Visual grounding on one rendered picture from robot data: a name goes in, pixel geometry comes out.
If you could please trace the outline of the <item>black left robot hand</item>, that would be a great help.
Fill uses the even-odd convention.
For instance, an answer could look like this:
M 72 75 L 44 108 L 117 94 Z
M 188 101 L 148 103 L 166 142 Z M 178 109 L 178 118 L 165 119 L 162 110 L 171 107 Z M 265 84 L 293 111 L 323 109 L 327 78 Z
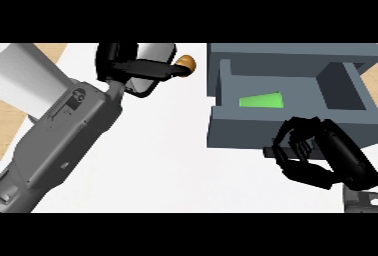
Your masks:
M 131 78 L 163 82 L 172 77 L 184 77 L 188 69 L 171 63 L 138 59 L 140 43 L 100 43 L 97 45 L 94 66 L 97 80 L 126 84 Z

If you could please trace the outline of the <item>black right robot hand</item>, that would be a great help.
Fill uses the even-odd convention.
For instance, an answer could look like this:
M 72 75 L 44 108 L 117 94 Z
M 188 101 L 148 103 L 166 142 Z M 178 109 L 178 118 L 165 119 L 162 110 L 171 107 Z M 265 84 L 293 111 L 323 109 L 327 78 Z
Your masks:
M 314 139 L 329 170 L 308 162 L 308 139 Z M 284 120 L 273 139 L 271 151 L 283 175 L 295 182 L 326 190 L 335 183 L 342 183 L 354 191 L 378 186 L 378 170 L 330 119 L 292 117 Z

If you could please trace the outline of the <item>silver cup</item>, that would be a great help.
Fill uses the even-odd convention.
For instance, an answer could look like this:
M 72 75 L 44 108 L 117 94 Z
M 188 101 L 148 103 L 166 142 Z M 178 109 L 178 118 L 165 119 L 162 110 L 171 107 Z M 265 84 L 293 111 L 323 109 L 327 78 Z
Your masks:
M 171 63 L 175 51 L 174 43 L 140 43 L 137 58 Z M 151 93 L 156 85 L 157 81 L 131 78 L 125 84 L 126 92 L 135 97 L 143 98 Z

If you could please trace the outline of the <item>grey open drawer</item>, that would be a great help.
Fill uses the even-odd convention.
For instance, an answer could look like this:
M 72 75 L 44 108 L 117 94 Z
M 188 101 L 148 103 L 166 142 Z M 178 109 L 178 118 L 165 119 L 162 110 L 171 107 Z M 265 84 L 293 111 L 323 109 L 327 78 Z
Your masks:
M 281 108 L 242 108 L 239 99 L 278 92 Z M 378 107 L 349 63 L 330 63 L 314 77 L 240 76 L 219 61 L 216 103 L 211 107 L 206 145 L 262 149 L 290 117 L 330 119 L 364 148 L 378 143 Z

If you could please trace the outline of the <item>orange brown rounded object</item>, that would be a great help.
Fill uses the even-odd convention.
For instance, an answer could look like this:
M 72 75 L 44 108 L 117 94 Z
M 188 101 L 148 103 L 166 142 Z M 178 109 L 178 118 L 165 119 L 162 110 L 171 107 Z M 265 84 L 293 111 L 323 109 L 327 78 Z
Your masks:
M 193 71 L 196 69 L 196 61 L 194 61 L 194 59 L 193 59 L 193 57 L 190 55 L 182 55 L 177 59 L 175 65 L 182 66 L 182 67 L 185 67 L 188 69 L 188 72 L 187 72 L 187 74 L 184 74 L 184 77 L 187 77 L 193 73 Z

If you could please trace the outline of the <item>pale grey appliance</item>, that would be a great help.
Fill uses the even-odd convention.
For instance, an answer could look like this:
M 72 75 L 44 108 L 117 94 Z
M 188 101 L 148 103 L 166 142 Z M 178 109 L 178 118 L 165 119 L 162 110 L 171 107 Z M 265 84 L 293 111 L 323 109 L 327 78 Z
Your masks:
M 39 118 L 72 85 L 32 43 L 0 43 L 0 100 Z

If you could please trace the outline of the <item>green block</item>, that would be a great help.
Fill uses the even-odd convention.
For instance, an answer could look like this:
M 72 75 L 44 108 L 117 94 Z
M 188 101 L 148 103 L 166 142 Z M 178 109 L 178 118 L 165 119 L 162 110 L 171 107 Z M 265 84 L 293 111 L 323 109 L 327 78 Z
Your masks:
M 242 108 L 281 108 L 283 98 L 278 92 L 250 95 L 239 99 Z

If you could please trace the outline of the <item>grey cabinet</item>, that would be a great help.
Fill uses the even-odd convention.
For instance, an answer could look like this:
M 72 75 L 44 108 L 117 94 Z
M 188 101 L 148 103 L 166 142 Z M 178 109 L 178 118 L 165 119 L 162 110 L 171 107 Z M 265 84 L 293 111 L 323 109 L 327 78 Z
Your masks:
M 240 76 L 314 77 L 330 62 L 351 63 L 361 75 L 378 63 L 374 43 L 208 43 L 206 95 L 215 96 L 219 61 Z

